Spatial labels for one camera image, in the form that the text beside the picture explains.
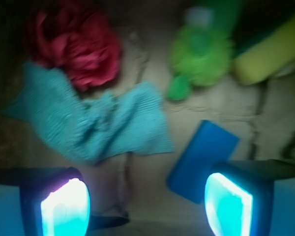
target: teal knit cloth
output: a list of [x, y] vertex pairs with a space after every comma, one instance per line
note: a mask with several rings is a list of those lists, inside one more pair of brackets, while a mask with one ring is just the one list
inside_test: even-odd
[[33, 62], [24, 65], [25, 85], [3, 114], [28, 121], [64, 157], [87, 164], [125, 152], [173, 151], [162, 97], [149, 82], [114, 97], [81, 100], [66, 75]]

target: glowing light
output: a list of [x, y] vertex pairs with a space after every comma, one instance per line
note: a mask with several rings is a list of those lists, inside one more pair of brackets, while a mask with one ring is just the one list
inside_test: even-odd
[[41, 202], [44, 236], [84, 236], [89, 224], [90, 199], [84, 182], [69, 180]]
[[205, 208], [215, 235], [249, 236], [253, 197], [220, 173], [206, 181]]

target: blue book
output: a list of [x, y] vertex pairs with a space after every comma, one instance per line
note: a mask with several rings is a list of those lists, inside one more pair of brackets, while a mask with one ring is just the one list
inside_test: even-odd
[[232, 133], [203, 120], [167, 178], [169, 189], [194, 203], [201, 203], [211, 167], [228, 160], [238, 141]]

